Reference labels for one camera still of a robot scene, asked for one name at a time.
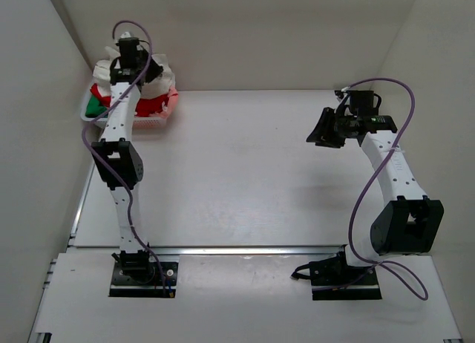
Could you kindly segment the white t shirt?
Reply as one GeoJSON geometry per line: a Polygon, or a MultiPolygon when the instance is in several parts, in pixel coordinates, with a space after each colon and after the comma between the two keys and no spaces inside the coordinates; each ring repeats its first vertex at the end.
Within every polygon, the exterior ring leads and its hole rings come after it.
{"type": "MultiPolygon", "coordinates": [[[[99,60],[93,70],[94,83],[97,84],[99,94],[103,97],[111,95],[110,66],[112,61],[119,56],[119,51],[115,48],[106,46],[105,51],[108,54],[108,58],[99,60]]],[[[168,93],[170,87],[175,86],[175,75],[168,64],[166,55],[154,53],[152,60],[157,65],[163,67],[163,72],[157,78],[143,85],[141,90],[142,99],[153,99],[162,96],[168,93]]]]}

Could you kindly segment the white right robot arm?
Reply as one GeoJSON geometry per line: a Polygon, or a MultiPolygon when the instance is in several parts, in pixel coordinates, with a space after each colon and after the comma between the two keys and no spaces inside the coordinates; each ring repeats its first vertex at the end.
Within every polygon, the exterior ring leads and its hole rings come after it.
{"type": "Polygon", "coordinates": [[[369,159],[384,208],[359,241],[349,241],[345,257],[332,266],[333,277],[349,284],[368,267],[397,255],[428,253],[444,215],[440,200],[429,198],[416,181],[400,148],[392,117],[380,115],[381,97],[373,91],[336,91],[337,108],[326,107],[307,142],[342,148],[355,139],[369,159]]]}

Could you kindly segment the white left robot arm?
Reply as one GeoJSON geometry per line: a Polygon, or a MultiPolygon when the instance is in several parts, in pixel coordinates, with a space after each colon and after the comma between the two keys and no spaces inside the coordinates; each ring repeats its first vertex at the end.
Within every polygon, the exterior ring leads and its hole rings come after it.
{"type": "Polygon", "coordinates": [[[102,181],[110,190],[119,225],[119,254],[115,260],[129,268],[139,282],[151,280],[155,263],[150,259],[142,226],[138,192],[144,165],[131,142],[134,117],[141,88],[148,75],[159,75],[163,68],[153,66],[150,53],[140,39],[125,36],[118,40],[119,56],[110,66],[111,102],[100,139],[91,143],[91,153],[102,181]]]}

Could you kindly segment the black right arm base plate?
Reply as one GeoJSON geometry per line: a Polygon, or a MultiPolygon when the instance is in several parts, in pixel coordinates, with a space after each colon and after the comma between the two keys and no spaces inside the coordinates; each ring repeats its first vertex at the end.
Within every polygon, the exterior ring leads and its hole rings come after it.
{"type": "Polygon", "coordinates": [[[313,301],[381,300],[376,269],[351,267],[343,252],[321,261],[300,265],[291,274],[293,280],[308,280],[313,301]]]}

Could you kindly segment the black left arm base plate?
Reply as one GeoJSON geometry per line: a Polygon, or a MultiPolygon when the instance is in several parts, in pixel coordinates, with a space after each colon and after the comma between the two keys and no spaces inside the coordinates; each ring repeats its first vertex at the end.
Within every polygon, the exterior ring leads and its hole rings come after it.
{"type": "Polygon", "coordinates": [[[174,298],[177,291],[178,261],[161,261],[163,277],[153,258],[145,261],[145,253],[136,258],[114,253],[114,269],[109,296],[113,298],[174,298]]]}

